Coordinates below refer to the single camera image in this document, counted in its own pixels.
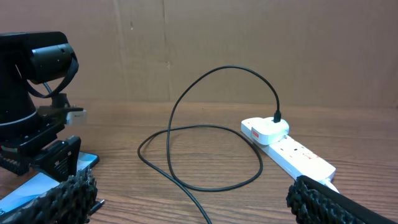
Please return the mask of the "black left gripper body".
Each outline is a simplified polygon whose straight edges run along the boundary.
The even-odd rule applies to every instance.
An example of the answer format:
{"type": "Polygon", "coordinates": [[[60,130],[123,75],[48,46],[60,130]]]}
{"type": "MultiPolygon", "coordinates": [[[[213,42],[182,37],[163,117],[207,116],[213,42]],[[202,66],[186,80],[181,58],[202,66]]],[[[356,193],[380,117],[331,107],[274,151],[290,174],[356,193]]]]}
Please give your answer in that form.
{"type": "Polygon", "coordinates": [[[67,114],[71,112],[84,112],[84,109],[80,107],[38,107],[39,124],[27,133],[14,138],[2,139],[1,156],[21,163],[31,163],[44,146],[57,139],[57,134],[68,124],[67,114]]]}

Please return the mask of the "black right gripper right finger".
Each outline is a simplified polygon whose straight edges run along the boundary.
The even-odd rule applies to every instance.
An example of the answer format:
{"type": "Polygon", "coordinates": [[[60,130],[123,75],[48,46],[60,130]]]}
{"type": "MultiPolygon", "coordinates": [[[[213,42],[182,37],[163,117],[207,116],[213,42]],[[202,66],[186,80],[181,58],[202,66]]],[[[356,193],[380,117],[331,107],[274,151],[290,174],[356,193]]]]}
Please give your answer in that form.
{"type": "Polygon", "coordinates": [[[298,224],[397,224],[305,175],[289,187],[286,201],[298,224]]]}

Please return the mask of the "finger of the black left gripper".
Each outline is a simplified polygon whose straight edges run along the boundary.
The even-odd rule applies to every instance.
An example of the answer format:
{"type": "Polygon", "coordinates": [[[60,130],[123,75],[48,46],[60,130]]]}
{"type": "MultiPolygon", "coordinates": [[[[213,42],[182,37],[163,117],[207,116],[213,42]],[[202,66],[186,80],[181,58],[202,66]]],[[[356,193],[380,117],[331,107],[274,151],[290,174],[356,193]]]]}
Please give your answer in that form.
{"type": "Polygon", "coordinates": [[[30,159],[14,160],[3,156],[0,158],[0,166],[18,176],[28,173],[30,168],[30,159]]]}
{"type": "Polygon", "coordinates": [[[55,141],[36,155],[30,166],[57,182],[66,181],[76,174],[80,145],[81,139],[78,136],[55,141]]]}

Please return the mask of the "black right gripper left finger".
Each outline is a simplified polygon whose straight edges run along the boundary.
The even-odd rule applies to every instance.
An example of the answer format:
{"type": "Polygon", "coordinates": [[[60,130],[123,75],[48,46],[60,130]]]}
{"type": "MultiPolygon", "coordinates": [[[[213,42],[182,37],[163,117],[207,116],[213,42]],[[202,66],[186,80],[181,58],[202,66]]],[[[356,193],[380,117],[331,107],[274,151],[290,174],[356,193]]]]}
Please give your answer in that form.
{"type": "Polygon", "coordinates": [[[86,223],[98,189],[90,169],[79,170],[58,186],[1,216],[5,224],[86,223]]]}

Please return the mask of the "blue Galaxy smartphone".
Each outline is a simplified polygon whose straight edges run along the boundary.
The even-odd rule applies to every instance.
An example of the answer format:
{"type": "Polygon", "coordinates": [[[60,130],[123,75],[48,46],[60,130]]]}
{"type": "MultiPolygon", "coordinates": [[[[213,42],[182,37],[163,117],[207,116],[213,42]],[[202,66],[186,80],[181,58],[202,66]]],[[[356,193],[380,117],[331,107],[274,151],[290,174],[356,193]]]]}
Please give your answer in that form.
{"type": "MultiPolygon", "coordinates": [[[[93,168],[99,161],[100,159],[96,154],[81,152],[78,156],[77,170],[82,170],[87,167],[93,168]]],[[[49,176],[38,173],[1,199],[1,216],[30,202],[39,195],[57,187],[59,184],[59,182],[53,180],[49,176]]]]}

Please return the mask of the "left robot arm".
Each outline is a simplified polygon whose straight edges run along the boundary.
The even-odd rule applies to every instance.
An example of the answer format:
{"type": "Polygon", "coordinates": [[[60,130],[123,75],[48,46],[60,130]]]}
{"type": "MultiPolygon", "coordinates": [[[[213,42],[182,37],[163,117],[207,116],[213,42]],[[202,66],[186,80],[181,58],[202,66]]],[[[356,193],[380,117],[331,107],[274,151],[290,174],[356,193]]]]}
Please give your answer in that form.
{"type": "Polygon", "coordinates": [[[76,174],[81,139],[57,134],[84,110],[63,93],[78,69],[63,32],[1,34],[1,167],[17,175],[33,168],[58,182],[76,174]]]}

